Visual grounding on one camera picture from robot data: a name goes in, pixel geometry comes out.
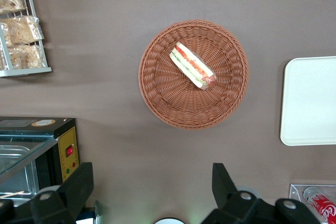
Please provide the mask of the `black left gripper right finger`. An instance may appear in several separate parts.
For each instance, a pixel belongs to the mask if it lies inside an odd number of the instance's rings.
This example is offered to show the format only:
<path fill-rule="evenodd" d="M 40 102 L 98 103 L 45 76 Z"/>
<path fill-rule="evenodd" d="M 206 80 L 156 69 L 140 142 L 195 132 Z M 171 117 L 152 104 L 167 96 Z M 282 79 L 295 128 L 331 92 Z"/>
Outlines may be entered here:
<path fill-rule="evenodd" d="M 303 203 L 280 198 L 271 205 L 253 193 L 238 190 L 222 163 L 212 167 L 212 192 L 217 204 L 202 223 L 319 223 Z"/>

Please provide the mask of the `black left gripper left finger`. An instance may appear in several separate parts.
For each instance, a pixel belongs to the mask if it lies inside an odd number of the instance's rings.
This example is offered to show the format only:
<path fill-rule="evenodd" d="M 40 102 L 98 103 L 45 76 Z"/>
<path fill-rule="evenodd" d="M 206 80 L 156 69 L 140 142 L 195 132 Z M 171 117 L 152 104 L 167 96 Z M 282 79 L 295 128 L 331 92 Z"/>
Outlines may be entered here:
<path fill-rule="evenodd" d="M 45 188 L 30 201 L 34 223 L 75 223 L 93 188 L 92 163 L 82 163 L 56 190 Z"/>

